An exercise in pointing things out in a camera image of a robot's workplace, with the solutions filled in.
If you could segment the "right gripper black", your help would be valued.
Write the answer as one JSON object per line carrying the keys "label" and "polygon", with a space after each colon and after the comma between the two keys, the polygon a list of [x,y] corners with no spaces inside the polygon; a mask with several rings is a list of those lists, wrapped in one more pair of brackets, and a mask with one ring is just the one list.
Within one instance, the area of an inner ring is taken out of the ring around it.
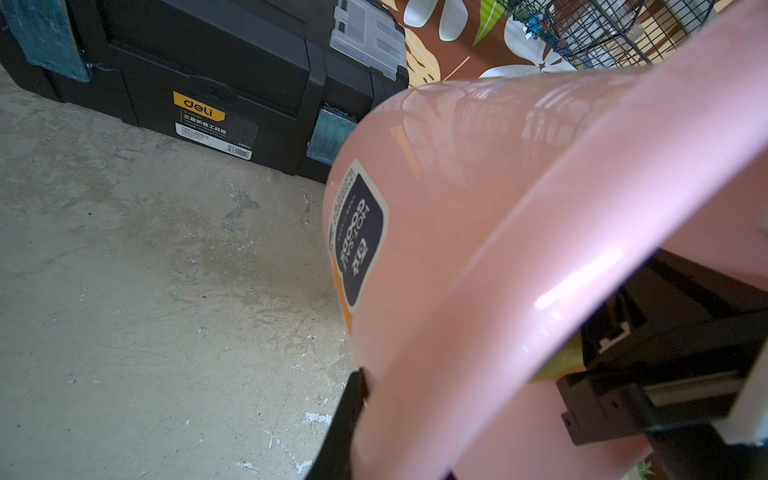
{"label": "right gripper black", "polygon": [[672,479],[763,479],[767,450],[718,434],[767,340],[767,294],[664,250],[580,330],[585,369],[562,377],[577,446],[645,438]]}

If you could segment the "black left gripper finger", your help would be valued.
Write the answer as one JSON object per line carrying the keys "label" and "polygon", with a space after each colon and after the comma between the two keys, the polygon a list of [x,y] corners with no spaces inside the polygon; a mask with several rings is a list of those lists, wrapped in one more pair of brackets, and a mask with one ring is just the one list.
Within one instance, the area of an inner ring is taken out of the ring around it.
{"label": "black left gripper finger", "polygon": [[306,480],[350,480],[351,447],[369,391],[362,368],[352,372]]}

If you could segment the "pink plastic bucket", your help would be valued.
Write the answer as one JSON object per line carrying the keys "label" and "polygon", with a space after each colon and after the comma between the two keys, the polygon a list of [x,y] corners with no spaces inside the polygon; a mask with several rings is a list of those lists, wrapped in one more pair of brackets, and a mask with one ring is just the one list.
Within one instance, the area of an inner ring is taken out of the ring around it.
{"label": "pink plastic bucket", "polygon": [[[344,145],[323,228],[369,391],[351,479],[624,476],[649,442],[575,445],[561,378],[529,380],[658,250],[767,294],[766,3],[657,66],[395,95]],[[767,340],[714,426],[767,450]]]}

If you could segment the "yellow microfiber cloth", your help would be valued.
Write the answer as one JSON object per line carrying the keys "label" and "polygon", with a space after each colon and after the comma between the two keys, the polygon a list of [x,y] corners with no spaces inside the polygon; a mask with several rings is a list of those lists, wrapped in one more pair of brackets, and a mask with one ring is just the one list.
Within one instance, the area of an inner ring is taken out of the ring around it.
{"label": "yellow microfiber cloth", "polygon": [[575,333],[562,347],[547,360],[532,376],[529,383],[557,381],[563,376],[585,370],[583,346],[580,333]]}

